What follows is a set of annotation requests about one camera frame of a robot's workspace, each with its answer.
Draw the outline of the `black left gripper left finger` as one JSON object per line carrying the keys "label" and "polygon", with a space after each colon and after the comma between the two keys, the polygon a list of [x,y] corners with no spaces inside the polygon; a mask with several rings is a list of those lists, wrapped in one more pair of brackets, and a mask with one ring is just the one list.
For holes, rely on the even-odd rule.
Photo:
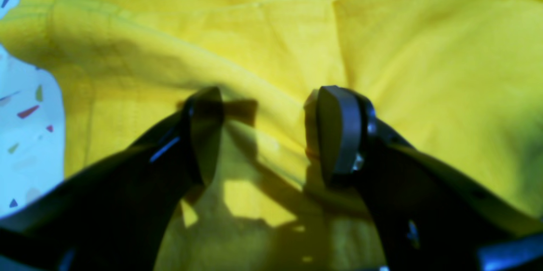
{"label": "black left gripper left finger", "polygon": [[2,271],[151,271],[179,201],[211,184],[224,108],[217,87],[126,149],[1,219]]}

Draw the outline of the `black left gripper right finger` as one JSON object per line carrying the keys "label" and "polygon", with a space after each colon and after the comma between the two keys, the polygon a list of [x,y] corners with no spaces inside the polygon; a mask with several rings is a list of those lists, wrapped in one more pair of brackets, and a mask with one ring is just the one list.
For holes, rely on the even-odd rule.
{"label": "black left gripper right finger", "polygon": [[322,178],[353,188],[390,271],[541,271],[542,221],[417,150],[350,89],[316,93]]}

